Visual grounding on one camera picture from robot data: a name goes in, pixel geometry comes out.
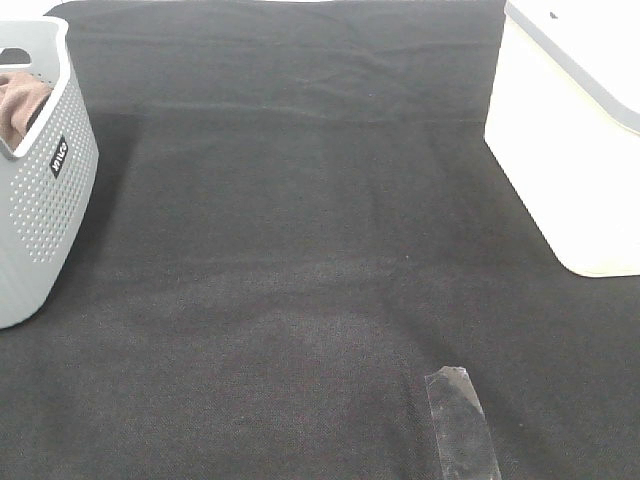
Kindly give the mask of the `brown towel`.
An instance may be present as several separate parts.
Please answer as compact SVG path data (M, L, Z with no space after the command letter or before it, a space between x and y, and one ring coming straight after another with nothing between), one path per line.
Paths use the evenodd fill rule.
M15 150L27 135L52 88L25 71L1 73L1 139Z

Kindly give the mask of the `black table cloth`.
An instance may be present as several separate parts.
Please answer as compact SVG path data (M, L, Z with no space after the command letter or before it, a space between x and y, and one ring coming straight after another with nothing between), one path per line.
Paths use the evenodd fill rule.
M437 479L471 377L506 479L639 475L639 283L555 259L484 139L500 1L70 2L99 148L1 334L5 479Z

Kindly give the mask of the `clear tape strip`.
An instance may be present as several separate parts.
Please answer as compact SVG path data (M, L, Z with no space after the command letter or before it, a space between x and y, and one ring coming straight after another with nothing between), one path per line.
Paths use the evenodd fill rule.
M484 410L466 369L444 366L425 382L442 477L500 480Z

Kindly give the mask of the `white plastic storage box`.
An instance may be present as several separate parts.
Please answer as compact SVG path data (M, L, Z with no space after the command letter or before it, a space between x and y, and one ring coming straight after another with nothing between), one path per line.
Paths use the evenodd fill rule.
M509 1L484 138L558 261L639 272L639 5Z

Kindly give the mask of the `grey perforated laundry basket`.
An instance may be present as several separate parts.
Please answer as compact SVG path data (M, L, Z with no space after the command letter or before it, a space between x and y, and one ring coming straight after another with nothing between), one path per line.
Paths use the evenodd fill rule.
M16 147L1 145L1 325L44 304L83 220L99 151L71 60L66 21L50 16L1 22L2 48L23 50L22 71L52 92Z

